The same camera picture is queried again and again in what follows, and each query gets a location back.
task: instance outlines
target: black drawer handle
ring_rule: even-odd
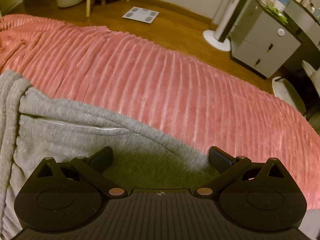
[[[259,63],[260,63],[260,59],[257,60],[257,62],[254,64],[254,66],[256,67]]]
[[[267,52],[269,52],[272,48],[273,48],[273,44],[271,43],[269,48],[268,48],[268,50],[267,50]]]

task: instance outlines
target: dresser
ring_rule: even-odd
[[[252,0],[231,33],[232,56],[265,77],[272,76],[298,49],[301,41],[290,26]]]

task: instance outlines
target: ribbed blanket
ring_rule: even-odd
[[[216,145],[254,162],[279,158],[320,208],[320,137],[291,106],[194,57],[105,26],[26,15],[0,22],[0,71],[51,98],[110,109],[207,154]]]

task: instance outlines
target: gray garment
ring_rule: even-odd
[[[0,76],[0,237],[20,230],[13,203],[46,156],[57,162],[104,146],[114,163],[104,176],[132,188],[191,188],[218,176],[207,156],[141,122],[95,106],[49,99],[10,70]]]

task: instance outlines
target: white round base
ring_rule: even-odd
[[[204,39],[214,48],[221,51],[230,51],[231,44],[228,38],[224,42],[219,42],[214,38],[214,31],[206,30],[203,32]]]

